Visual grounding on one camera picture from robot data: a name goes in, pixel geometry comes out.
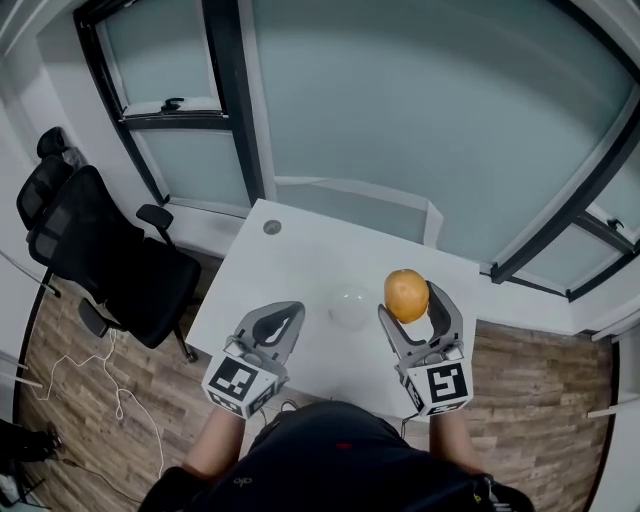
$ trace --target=wooden floor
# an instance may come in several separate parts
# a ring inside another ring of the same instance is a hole
[[[201,295],[217,268],[214,260],[202,261],[206,271]],[[78,318],[77,306],[86,293],[61,280],[54,283],[63,297],[45,294],[26,357],[32,371],[25,376],[43,382],[45,389],[54,362],[64,354],[81,362],[95,353],[106,355],[111,345],[90,335]],[[183,318],[185,331],[196,311]],[[200,388],[207,364],[207,356],[187,364],[173,338],[148,350],[127,335],[118,336],[107,369],[157,422],[165,468],[181,461],[212,409]],[[475,399],[466,411],[487,471],[526,492],[540,512],[583,510],[607,429],[606,419],[587,420],[585,413],[609,405],[610,345],[480,322],[473,373]],[[265,408],[269,420],[286,396],[301,405],[311,401],[294,392],[278,396]],[[22,387],[19,422],[41,429],[53,421],[67,447],[65,458],[101,473],[117,489],[141,500],[160,469],[158,443],[146,414],[124,395],[122,402],[124,419],[118,420],[114,385],[100,361],[82,368],[64,361],[56,370],[49,401],[36,400]],[[399,420],[388,420],[399,428]],[[243,453],[263,422],[259,414],[248,422]],[[426,448],[427,427],[410,422],[406,439]],[[137,509],[136,503],[81,469],[56,461],[27,469],[33,478],[46,478],[37,495],[56,511]]]

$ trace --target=chair backrest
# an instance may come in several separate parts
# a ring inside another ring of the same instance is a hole
[[[98,170],[87,165],[59,187],[28,240],[34,260],[102,303],[122,284],[143,238],[144,231],[118,210]]]
[[[73,168],[57,156],[46,157],[31,173],[16,201],[20,218],[29,231],[72,174]]]

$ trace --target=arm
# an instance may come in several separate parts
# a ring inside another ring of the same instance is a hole
[[[216,481],[238,462],[244,425],[244,419],[216,407],[182,468],[200,480]]]
[[[471,443],[462,410],[439,414],[429,425],[429,451],[472,475],[483,474],[482,461]]]

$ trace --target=chair armrest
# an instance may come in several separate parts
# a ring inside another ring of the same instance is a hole
[[[124,331],[120,324],[103,317],[87,299],[82,299],[80,301],[78,313],[80,313],[80,318],[84,322],[84,325],[87,326],[87,329],[89,329],[98,338],[103,338],[109,329]]]
[[[155,204],[143,204],[136,212],[136,217],[155,226],[166,244],[175,249],[176,246],[169,237],[169,233],[167,233],[167,229],[169,229],[169,226],[171,226],[173,222],[173,215],[167,210]]]

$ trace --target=window handle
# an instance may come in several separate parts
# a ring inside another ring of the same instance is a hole
[[[179,102],[184,101],[184,98],[169,98],[164,100],[164,105],[160,107],[162,112],[172,112],[180,108]]]
[[[624,224],[620,222],[618,219],[609,219],[607,221],[607,225],[611,229],[614,229],[615,231],[618,231],[618,227],[621,227],[622,229],[624,229]]]

